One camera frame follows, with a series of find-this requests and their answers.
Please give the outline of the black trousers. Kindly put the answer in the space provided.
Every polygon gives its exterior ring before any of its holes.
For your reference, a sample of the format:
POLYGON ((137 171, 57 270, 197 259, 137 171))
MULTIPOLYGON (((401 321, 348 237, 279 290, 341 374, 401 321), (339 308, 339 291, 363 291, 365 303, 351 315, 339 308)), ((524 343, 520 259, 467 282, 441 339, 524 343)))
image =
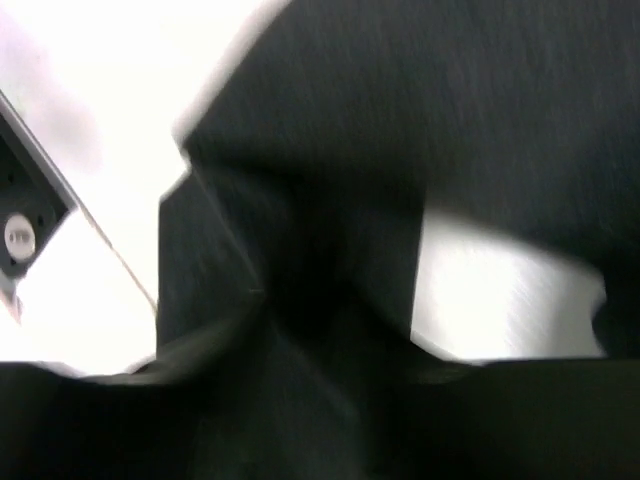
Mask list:
POLYGON ((416 479, 399 389, 436 213, 594 267, 639 364, 639 5, 294 1, 182 141, 158 353, 207 393, 195 479, 416 479))

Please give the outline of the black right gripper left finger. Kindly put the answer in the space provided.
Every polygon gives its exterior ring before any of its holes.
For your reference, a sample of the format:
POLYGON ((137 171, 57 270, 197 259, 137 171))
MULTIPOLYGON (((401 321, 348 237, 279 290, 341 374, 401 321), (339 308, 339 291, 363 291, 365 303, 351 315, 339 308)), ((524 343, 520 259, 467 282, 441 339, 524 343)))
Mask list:
POLYGON ((190 479, 206 387, 105 385, 1 366, 4 479, 190 479))

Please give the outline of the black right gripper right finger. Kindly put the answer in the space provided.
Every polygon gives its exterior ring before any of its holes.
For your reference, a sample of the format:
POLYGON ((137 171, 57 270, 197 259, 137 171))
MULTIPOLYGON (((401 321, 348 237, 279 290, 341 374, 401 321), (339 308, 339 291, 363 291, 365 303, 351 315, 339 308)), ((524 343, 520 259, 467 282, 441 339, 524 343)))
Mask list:
POLYGON ((448 365, 399 389, 416 479, 636 479, 639 364, 448 365))

